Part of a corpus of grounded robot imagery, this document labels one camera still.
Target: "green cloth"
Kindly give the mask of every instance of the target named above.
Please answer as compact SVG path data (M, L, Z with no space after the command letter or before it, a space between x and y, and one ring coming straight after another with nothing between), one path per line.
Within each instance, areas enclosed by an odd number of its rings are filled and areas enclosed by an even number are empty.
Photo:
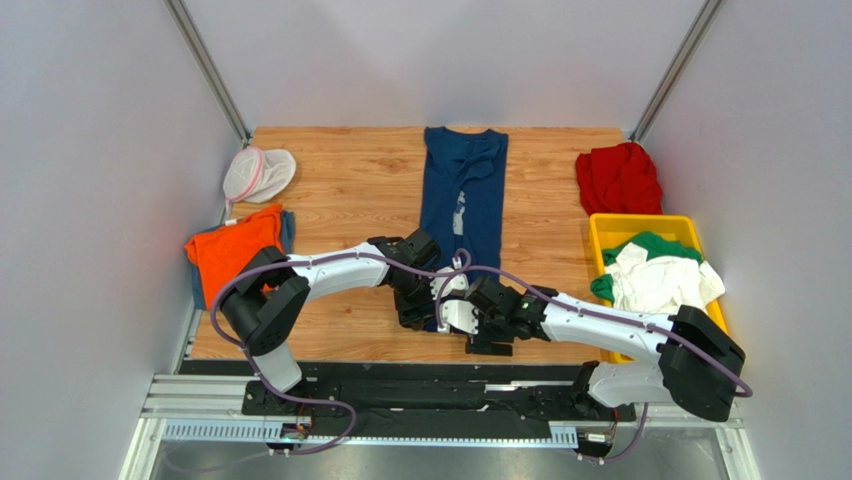
M618 258L618 254L621 253L621 250L623 250L628 243L636 244L637 246L648 250L648 260L667 255L671 257L691 258L698 263L701 263L704 260L701 256L701 252L692 247L684 247L683 244L676 240L670 242L653 232L642 232L615 248L608 248L604 250L604 265L609 266L615 263L615 259ZM603 298L604 300L609 300L610 302L615 302L615 295L612 294L612 275L607 273L592 280L590 288L595 296Z
M621 253L621 250L623 250L628 243L636 244L645 250L648 250L648 260L653 260L657 257L664 257L667 255L670 257L691 258L698 263L701 263L704 260L698 250L692 247L684 247L677 240L670 242L663 239L663 237L656 233L642 232L615 248L604 250L604 265L609 266L615 263L615 259L618 257L618 254Z
M592 280L592 293L604 300L615 302L615 296L612 294L612 275L607 273Z

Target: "blue cloth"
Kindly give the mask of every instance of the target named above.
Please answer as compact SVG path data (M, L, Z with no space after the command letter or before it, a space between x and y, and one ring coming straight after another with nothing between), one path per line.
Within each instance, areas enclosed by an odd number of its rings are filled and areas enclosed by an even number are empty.
M222 228L222 225L210 227L198 233L212 232ZM296 216L293 212L286 210L281 211L281 246L284 247L284 253L293 253L293 237L296 236ZM201 289L201 271L198 266L189 263L189 281L192 285L192 300L195 302L195 308L205 308L204 291Z
M499 268L509 136L491 129L467 134L440 127L427 128L423 138L420 227L441 247L439 267L450 265L455 251L464 247L473 263ZM480 276L471 272L468 278L473 282Z

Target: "metal frame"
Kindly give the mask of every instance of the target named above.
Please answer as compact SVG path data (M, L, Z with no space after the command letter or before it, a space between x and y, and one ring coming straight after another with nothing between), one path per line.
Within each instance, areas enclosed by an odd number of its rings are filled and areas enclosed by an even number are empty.
M630 134L630 141L642 142L645 136L648 135L651 125L656 120L660 110L662 110L666 99L668 99L672 90L674 90L674 86L677 84L686 66L689 65L689 61L692 60L695 51L710 29L710 25L719 13L719 8L723 3L725 3L725 0L705 0L704 5L701 6L701 10L698 11L698 15L695 17L695 21L689 27L686 37L684 37L683 42L680 44L680 48L678 48L677 53L672 59L672 63L669 65L668 70L666 70L665 75L663 75L660 85L657 86L657 90L651 97L651 101L645 107L645 111L642 112L639 123L636 124L636 128Z
M250 417L240 413L246 383L254 379L253 376L156 375L119 478L149 478L163 441L292 442L282 439L280 430L282 423L298 421L296 417ZM534 382L509 381L505 385L517 388L531 383ZM547 439L350 437L345 442L347 445L568 449L577 445L578 427L602 424L608 422L551 421L551 438ZM637 421L623 425L635 428ZM736 405L728 422L723 424L702 420L675 405L652 405L646 429L671 428L713 429L729 477L760 478ZM320 444L330 438L317 436L304 443Z
M216 101L222 107L222 112L225 114L228 123L231 124L234 134L242 142L243 148L247 147L249 142L251 142L251 131L245 122L243 122L243 118L240 116L239 110L237 110L234 99L231 98L231 94L225 88L225 82L222 81L222 76L219 75L219 71L216 69L216 65L213 63L213 59L210 57L210 53L201 39L201 34L192 21L192 15L190 15L189 10L186 8L186 4L184 4L183 0L164 0L164 2L169 8L169 12L171 12L180 33L183 35L186 45L192 52L192 56L195 57L201 73L207 79L207 84L210 85L210 90L216 97Z
M219 212L217 224L225 223L231 215L232 205L225 202L222 210ZM175 356L169 367L169 372L177 373L180 370L183 361L192 354L192 346L195 344L195 334L198 332L198 325L201 322L201 310L195 305L195 301L190 299L189 309L183 319L183 335L181 335L181 343L175 351Z

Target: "white mesh laundry bag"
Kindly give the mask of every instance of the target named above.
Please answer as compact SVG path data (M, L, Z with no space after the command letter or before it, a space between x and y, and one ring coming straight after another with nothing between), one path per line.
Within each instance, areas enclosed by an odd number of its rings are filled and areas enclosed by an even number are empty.
M229 202L262 203L275 196L296 174L296 159L287 150L241 150L225 174L222 188Z

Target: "gray floor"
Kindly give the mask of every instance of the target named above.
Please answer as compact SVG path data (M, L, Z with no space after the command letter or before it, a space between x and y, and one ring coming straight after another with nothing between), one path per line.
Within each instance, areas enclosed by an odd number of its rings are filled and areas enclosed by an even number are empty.
M620 432L616 450L633 432ZM249 443L184 442L164 444L162 452L185 468L220 465L264 450ZM712 429L654 429L645 432L631 455L604 466L578 462L573 452L553 449L365 447L332 450L285 459L260 458L228 470L188 475L162 462L155 479L299 479L299 480L599 480L599 479L727 479Z

